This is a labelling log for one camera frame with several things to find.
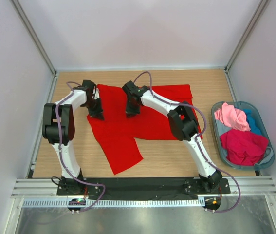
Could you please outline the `red t shirt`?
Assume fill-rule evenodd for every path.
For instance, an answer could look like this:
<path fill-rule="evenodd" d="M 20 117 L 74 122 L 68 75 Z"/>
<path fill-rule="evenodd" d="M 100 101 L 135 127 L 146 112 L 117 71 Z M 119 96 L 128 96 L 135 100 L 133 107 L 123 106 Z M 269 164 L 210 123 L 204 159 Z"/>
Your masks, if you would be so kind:
<path fill-rule="evenodd" d="M 96 141 L 101 146 L 112 172 L 116 175 L 143 157 L 136 139 L 175 140 L 166 116 L 142 106 L 140 114 L 127 117 L 127 96 L 120 87 L 98 84 L 103 120 L 87 116 Z"/>

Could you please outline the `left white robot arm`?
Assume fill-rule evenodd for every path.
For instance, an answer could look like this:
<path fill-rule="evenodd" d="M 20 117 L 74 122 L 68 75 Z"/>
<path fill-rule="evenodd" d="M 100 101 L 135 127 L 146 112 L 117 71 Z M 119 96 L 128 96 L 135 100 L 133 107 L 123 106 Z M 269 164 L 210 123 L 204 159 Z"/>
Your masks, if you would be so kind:
<path fill-rule="evenodd" d="M 81 195 L 87 185 L 78 165 L 73 138 L 75 135 L 74 112 L 80 107 L 88 109 L 89 116 L 104 120 L 99 89 L 91 80 L 81 84 L 68 81 L 70 92 L 55 103 L 46 103 L 43 108 L 42 136 L 55 150 L 60 166 L 58 195 Z"/>

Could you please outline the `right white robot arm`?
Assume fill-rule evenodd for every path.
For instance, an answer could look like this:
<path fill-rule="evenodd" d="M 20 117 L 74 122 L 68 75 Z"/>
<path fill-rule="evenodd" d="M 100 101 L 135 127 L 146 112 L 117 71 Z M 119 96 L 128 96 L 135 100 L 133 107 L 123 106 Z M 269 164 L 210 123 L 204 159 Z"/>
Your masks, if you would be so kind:
<path fill-rule="evenodd" d="M 213 164 L 202 143 L 194 107 L 187 102 L 167 99 L 150 87 L 138 87 L 133 81 L 127 82 L 122 89 L 127 96 L 126 116 L 140 114 L 140 107 L 144 106 L 167 117 L 172 135 L 186 145 L 196 163 L 202 189 L 207 193 L 220 191 L 222 173 Z"/>

